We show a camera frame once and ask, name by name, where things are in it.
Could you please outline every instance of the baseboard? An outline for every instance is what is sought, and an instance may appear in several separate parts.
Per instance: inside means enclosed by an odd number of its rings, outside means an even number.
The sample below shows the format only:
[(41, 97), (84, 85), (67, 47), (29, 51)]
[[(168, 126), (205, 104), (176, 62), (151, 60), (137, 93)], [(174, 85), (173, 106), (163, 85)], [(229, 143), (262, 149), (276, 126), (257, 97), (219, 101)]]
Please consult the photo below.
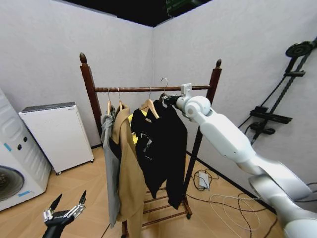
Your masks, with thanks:
[[(228, 178), (226, 175), (223, 175), (221, 172), (219, 172), (218, 170), (214, 169), (213, 167), (211, 167), (210, 165), (206, 164), (204, 161), (202, 161), (199, 158), (196, 158), (196, 160), (203, 164), (204, 166), (206, 166), (208, 169), (210, 169), (211, 171), (213, 171), (214, 173), (216, 173), (217, 175), (219, 175), (220, 177), (222, 177), (224, 180), (226, 180), (227, 182), (231, 183), (233, 186), (235, 186), (236, 188), (238, 188), (239, 190), (241, 190), (242, 192), (244, 192), (246, 195), (248, 195), (251, 198), (257, 198), (256, 196), (254, 196), (252, 193), (250, 193), (249, 191), (247, 191), (245, 188), (241, 187), (239, 184), (237, 184), (236, 182), (232, 181), (230, 178)], [(276, 214), (276, 211), (273, 207), (271, 207), (270, 205), (268, 205), (267, 203), (263, 202), (262, 200), (256, 200), (259, 204), (261, 204), (263, 207), (267, 208), (268, 210), (270, 210), (272, 213)]]
[(98, 147), (100, 147), (100, 146), (102, 146), (102, 144), (93, 145), (93, 146), (91, 146), (91, 148), (92, 148), (92, 149), (95, 149), (95, 148), (98, 148)]

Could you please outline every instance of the white appliance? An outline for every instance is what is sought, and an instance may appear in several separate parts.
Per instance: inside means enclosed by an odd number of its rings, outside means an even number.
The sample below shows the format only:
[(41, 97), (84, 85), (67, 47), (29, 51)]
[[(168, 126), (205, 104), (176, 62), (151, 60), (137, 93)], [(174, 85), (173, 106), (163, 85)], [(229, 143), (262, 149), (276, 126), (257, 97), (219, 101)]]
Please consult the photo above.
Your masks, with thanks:
[(45, 192), (51, 165), (0, 90), (0, 211)]
[(27, 107), (19, 113), (57, 175), (94, 161), (75, 102)]

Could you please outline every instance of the blue sticker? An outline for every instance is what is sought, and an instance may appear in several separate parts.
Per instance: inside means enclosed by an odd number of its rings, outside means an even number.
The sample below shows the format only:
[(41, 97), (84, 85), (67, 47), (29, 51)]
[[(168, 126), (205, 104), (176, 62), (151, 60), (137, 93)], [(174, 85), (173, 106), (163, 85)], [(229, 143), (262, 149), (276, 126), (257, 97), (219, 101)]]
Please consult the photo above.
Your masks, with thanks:
[(12, 150), (11, 147), (7, 143), (5, 143), (4, 146), (8, 149), (8, 151)]
[(19, 197), (22, 197), (22, 196), (24, 196), (24, 195), (26, 195), (26, 194), (28, 194), (28, 193), (30, 193), (30, 191), (26, 191), (26, 192), (20, 193), (20, 194), (18, 194), (18, 196), (19, 196)]

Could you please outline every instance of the washing machine door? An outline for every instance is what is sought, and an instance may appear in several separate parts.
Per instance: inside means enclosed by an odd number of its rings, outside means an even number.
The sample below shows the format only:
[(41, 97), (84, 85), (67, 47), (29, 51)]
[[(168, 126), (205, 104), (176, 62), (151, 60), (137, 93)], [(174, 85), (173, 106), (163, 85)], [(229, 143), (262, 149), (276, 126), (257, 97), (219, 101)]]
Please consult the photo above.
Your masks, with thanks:
[(23, 175), (9, 167), (0, 166), (0, 201), (6, 200), (21, 190), (24, 184)]

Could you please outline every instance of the wooden floor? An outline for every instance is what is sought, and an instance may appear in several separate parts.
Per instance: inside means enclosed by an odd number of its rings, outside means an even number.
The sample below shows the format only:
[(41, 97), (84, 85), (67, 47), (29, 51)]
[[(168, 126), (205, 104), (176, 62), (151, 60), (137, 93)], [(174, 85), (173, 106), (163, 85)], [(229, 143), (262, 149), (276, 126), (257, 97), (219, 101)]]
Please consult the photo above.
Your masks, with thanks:
[[(72, 224), (68, 225), (62, 234), (63, 238), (101, 238), (108, 225), (107, 213), (107, 191), (106, 191), (106, 169), (104, 153), (101, 147), (93, 150), (95, 162), (86, 163), (75, 167), (56, 176), (52, 173), (49, 178), (47, 191), (42, 195), (16, 205), (0, 212), (0, 237), (1, 238), (41, 238), (46, 230), (43, 223), (42, 213), (47, 209), (51, 202), (57, 198), (60, 193), (63, 197), (57, 210), (67, 210), (79, 202), (79, 198), (84, 190), (86, 195), (86, 210)], [(194, 171), (205, 169), (200, 163), (196, 163)], [(208, 200), (211, 194), (224, 194), (237, 196), (241, 193), (236, 187), (220, 178), (213, 180), (211, 190), (197, 191), (190, 182), (189, 195)], [(159, 195), (164, 195), (164, 191), (159, 191)], [(222, 198), (214, 197), (214, 201), (222, 202)], [(193, 211), (190, 220), (185, 215), (156, 223), (142, 228), (142, 237), (144, 238), (235, 238), (238, 237), (224, 222), (215, 214), (207, 202), (201, 202), (188, 197), (189, 205)], [(227, 204), (237, 207), (237, 201), (226, 199)], [(261, 209), (262, 206), (254, 201), (248, 201), (253, 209)], [(167, 204), (167, 199), (162, 199), (151, 204), (146, 204), (145, 208), (150, 209), (156, 206)], [(245, 204), (241, 204), (242, 209), (249, 210)], [(249, 231), (243, 230), (231, 222), (225, 215), (222, 205), (215, 204), (216, 212), (233, 228), (233, 230), (242, 238), (250, 237)], [(236, 223), (247, 227), (246, 222), (241, 217), (238, 210), (226, 207), (228, 215)], [(169, 207), (156, 212), (144, 215), (144, 221), (151, 221), (166, 214), (176, 213), (176, 210)], [(244, 212), (252, 228), (256, 228), (257, 218), (254, 213)], [(258, 213), (260, 218), (260, 227), (252, 232), (253, 238), (263, 238), (269, 227), (275, 220), (275, 216), (268, 210)], [(116, 223), (113, 229), (108, 229), (104, 238), (120, 238), (121, 223)], [(282, 230), (279, 224), (276, 224), (269, 234), (268, 238), (279, 238), (282, 236)]]

